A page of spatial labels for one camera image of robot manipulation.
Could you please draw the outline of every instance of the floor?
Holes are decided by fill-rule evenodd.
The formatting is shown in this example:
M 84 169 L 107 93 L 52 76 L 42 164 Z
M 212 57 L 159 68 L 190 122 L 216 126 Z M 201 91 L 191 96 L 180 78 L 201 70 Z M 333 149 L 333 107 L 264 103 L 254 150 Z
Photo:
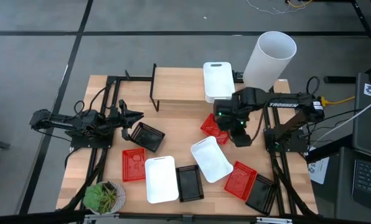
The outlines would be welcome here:
M 272 7 L 286 9 L 280 0 L 249 2 L 272 12 Z M 369 2 L 359 3 L 371 25 Z M 77 31 L 86 5 L 87 0 L 0 0 L 0 30 Z M 294 13 L 271 15 L 257 11 L 245 0 L 99 0 L 92 5 L 85 30 L 362 31 L 363 28 L 349 3 L 314 2 Z M 293 38 L 298 52 L 280 76 L 289 80 L 292 92 L 305 91 L 306 82 L 313 75 L 354 76 L 371 67 L 371 41 L 366 37 Z M 82 37 L 60 113 L 73 114 L 73 104 L 83 99 L 90 75 L 124 75 L 127 69 L 130 75 L 148 76 L 153 63 L 163 67 L 201 67 L 208 61 L 227 61 L 233 69 L 243 71 L 256 40 L 257 37 L 245 36 Z M 10 150 L 0 149 L 0 215 L 14 214 L 19 208 L 41 138 L 28 123 L 35 110 L 51 110 L 74 42 L 74 36 L 0 36 L 0 140 L 11 144 Z M 317 94 L 337 101 L 354 95 L 354 88 L 322 83 Z M 326 115 L 353 107 L 353 102 L 330 106 Z M 322 125 L 333 125 L 344 118 L 347 116 Z M 345 136 L 350 130 L 351 126 L 346 125 L 327 139 Z M 317 131 L 312 138 L 317 139 L 325 131 Z M 59 130 L 54 133 L 64 136 Z M 67 142 L 52 139 L 30 212 L 55 209 L 68 149 Z M 313 183 L 319 212 L 326 217 L 333 217 L 334 213 L 337 177 L 332 174 L 336 173 L 336 162 L 335 157 L 331 158 L 324 185 Z

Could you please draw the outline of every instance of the red plastic basket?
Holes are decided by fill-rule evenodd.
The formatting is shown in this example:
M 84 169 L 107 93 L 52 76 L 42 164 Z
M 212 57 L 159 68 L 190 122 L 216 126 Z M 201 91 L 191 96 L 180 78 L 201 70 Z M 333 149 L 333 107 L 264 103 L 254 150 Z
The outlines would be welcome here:
M 247 201 L 257 174 L 256 170 L 235 161 L 234 170 L 230 174 L 224 189 L 232 195 Z
M 143 180 L 146 178 L 146 151 L 144 148 L 122 151 L 123 182 Z
M 208 136 L 213 136 L 216 138 L 217 143 L 225 144 L 228 141 L 228 134 L 225 131 L 221 131 L 216 122 L 214 121 L 213 114 L 210 114 L 205 120 L 203 125 L 200 127 L 203 133 Z

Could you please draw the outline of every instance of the black plastic basket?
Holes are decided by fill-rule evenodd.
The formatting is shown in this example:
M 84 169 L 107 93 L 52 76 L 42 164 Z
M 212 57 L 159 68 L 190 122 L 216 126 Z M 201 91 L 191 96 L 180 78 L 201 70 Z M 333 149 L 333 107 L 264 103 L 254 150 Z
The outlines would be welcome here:
M 259 175 L 256 177 L 246 205 L 258 212 L 269 215 L 273 207 L 278 186 L 271 180 Z
M 136 129 L 131 133 L 130 141 L 137 145 L 156 152 L 161 144 L 165 133 L 139 122 Z
M 180 202 L 204 199 L 198 165 L 176 168 L 176 176 Z

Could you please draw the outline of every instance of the potted plant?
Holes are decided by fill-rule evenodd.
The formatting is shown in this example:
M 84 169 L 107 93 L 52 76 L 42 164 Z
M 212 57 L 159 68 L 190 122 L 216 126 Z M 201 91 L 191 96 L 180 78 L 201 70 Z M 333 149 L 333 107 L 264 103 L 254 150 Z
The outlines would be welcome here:
M 124 204 L 123 188 L 111 182 L 100 182 L 87 187 L 83 204 L 98 215 L 117 212 Z

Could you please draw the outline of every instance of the white plastic tray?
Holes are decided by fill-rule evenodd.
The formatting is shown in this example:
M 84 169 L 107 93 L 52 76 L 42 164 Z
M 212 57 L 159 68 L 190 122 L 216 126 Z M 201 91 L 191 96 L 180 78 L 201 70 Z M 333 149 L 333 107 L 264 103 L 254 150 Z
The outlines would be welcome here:
M 229 100 L 235 92 L 233 72 L 228 62 L 206 62 L 204 64 L 205 101 Z
M 179 197 L 176 167 L 172 156 L 147 159 L 145 168 L 149 203 L 169 202 Z
M 192 145 L 191 153 L 209 183 L 214 183 L 233 172 L 233 166 L 213 136 Z

